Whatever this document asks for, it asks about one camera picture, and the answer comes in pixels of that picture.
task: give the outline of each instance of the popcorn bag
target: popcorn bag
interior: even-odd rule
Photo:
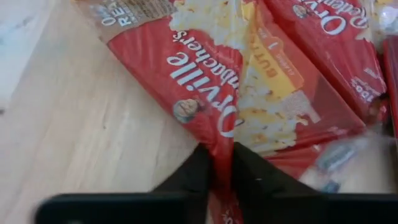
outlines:
[[[300,178],[333,147],[330,141],[364,129],[363,121],[274,23],[263,1],[74,3],[135,79],[210,150],[216,172],[210,208],[217,224],[243,222],[229,187],[234,142]],[[355,95],[365,99],[358,100],[363,104],[384,88],[373,59],[371,53],[359,60],[369,66],[376,78],[369,75],[368,82],[378,88]],[[344,69],[351,74],[359,66]],[[357,90],[363,82],[355,83]],[[346,86],[337,90],[353,96]]]
[[[266,0],[275,21],[366,121],[386,90],[367,10],[371,0]]]

